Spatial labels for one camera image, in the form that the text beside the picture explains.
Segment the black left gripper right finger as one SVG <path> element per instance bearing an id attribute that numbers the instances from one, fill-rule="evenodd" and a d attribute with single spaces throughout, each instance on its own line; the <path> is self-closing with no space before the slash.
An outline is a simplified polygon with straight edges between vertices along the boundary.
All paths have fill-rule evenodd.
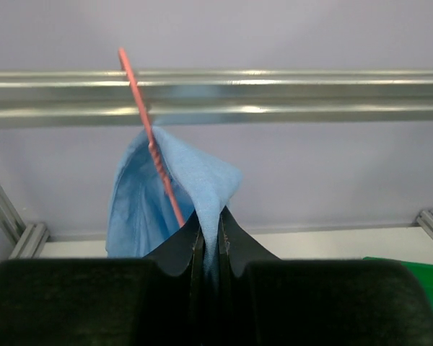
<path id="1" fill-rule="evenodd" d="M 416 277 L 386 259 L 280 259 L 221 212 L 223 345 L 433 345 Z"/>

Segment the pink wire hanger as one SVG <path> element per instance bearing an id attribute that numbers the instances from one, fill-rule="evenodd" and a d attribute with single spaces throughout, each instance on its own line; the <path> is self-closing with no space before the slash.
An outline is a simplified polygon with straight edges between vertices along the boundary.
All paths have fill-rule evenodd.
<path id="1" fill-rule="evenodd" d="M 159 152 L 159 147 L 156 144 L 152 123 L 149 118 L 149 114 L 144 102 L 144 98 L 142 96 L 140 87 L 138 85 L 138 81 L 136 80 L 134 70 L 131 67 L 130 60 L 128 59 L 127 53 L 123 48 L 118 49 L 118 57 L 121 64 L 122 69 L 126 72 L 126 77 L 128 79 L 131 93 L 134 98 L 134 102 L 138 107 L 139 116 L 144 126 L 144 130 L 146 132 L 146 136 L 148 138 L 149 144 L 148 149 L 149 153 L 152 157 L 152 161 L 154 163 L 155 169 L 162 180 L 163 187 L 165 189 L 166 195 L 169 197 L 170 204 L 172 206 L 173 213 L 175 214 L 176 220 L 178 222 L 179 227 L 183 227 L 185 224 L 185 220 L 183 214 L 181 212 L 178 201 L 173 192 L 172 184 L 170 178 L 166 172 L 165 166 L 162 163 L 162 157 Z"/>

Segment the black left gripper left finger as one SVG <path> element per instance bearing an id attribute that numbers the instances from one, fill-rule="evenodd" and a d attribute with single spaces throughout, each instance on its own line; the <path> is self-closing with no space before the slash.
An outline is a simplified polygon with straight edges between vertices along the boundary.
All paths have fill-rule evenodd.
<path id="1" fill-rule="evenodd" d="M 0 263 L 0 345 L 198 345 L 196 214 L 147 256 Z"/>

